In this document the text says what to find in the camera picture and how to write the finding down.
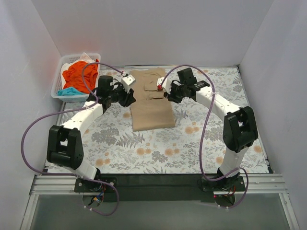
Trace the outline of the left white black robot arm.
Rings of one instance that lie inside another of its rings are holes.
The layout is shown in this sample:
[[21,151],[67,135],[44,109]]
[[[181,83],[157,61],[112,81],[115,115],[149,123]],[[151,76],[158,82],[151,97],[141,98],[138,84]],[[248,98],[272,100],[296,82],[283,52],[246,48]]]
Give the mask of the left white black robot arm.
[[83,109],[60,126],[52,126],[48,135],[47,161],[61,166],[73,174],[94,179],[98,169],[84,159],[82,136],[88,127],[111,106],[119,103],[128,107],[136,102],[132,85],[135,78],[126,75],[113,82],[111,76],[100,76],[98,87],[84,103]]

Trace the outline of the beige t shirt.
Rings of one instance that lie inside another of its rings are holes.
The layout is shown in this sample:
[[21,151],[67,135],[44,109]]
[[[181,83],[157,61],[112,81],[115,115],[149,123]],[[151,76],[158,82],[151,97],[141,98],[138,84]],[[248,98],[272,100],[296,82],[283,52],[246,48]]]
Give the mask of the beige t shirt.
[[157,81],[165,76],[165,69],[132,70],[132,86],[136,102],[130,106],[133,131],[170,128],[176,125],[171,103],[158,91]]

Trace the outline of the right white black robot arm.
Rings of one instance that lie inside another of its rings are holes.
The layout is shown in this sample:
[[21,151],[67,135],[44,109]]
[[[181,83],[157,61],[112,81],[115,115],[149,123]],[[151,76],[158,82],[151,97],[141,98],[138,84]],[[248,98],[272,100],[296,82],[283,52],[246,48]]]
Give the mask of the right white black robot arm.
[[188,97],[207,107],[208,114],[215,114],[223,122],[223,141],[226,146],[221,166],[214,178],[204,175],[205,182],[211,187],[233,187],[240,175],[240,165],[245,153],[258,139],[254,111],[251,107],[240,107],[215,91],[210,78],[198,81],[193,75],[194,67],[183,66],[178,71],[178,80],[167,76],[157,80],[157,89],[171,102],[180,103]]

